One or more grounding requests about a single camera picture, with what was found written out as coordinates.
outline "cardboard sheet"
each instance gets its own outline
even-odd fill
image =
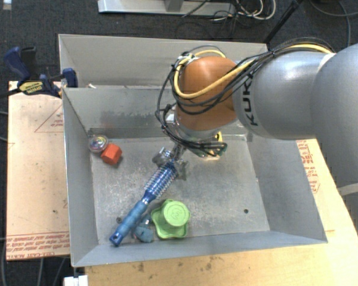
[[[68,255],[62,101],[16,94],[8,111],[7,260]]]

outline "black carpet floor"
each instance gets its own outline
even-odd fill
[[[213,23],[207,19],[175,15],[99,14],[98,0],[13,0],[12,10],[3,10],[0,0],[0,93],[7,91],[7,82],[16,80],[2,61],[5,52],[13,46],[36,46],[41,70],[57,74],[57,35],[113,35],[143,38],[203,39],[235,42],[263,42],[292,0],[277,0],[275,16],[267,21],[241,18],[230,22]],[[343,14],[337,1],[316,1],[321,9]],[[342,0],[346,12],[358,11],[358,0]],[[314,36],[340,51],[349,43],[358,43],[358,15],[350,17],[350,32],[344,17],[328,16],[314,9],[305,0],[271,42],[271,46],[292,38]],[[0,100],[0,111],[8,111],[8,100]],[[7,118],[0,115],[0,136],[7,136]],[[7,145],[0,141],[0,237],[5,236],[5,208],[7,182]],[[1,264],[2,243],[0,243]],[[52,285],[61,259],[45,260],[41,285]],[[8,285],[35,285],[39,261],[10,262],[5,265]],[[72,274],[65,262],[61,276]]]

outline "blue clamp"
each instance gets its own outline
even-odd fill
[[[32,73],[27,65],[21,60],[20,48],[11,48],[4,56],[4,62],[9,69],[20,76],[17,83],[17,89],[26,95],[45,94],[53,97],[61,97],[61,89],[45,74],[40,74],[38,80],[30,80]],[[75,71],[72,68],[66,68],[61,75],[56,78],[65,78],[68,87],[78,87],[78,80]]]

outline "blue brush handle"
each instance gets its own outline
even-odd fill
[[[134,208],[127,214],[122,223],[118,226],[109,240],[115,245],[119,246],[125,236],[127,236],[132,228],[136,226],[141,220],[143,213],[147,210],[149,205],[142,200],[138,201]]]

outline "yellow label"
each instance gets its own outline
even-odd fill
[[[42,82],[38,80],[31,80],[22,84],[19,89],[23,92],[31,94],[33,92],[42,90]]]

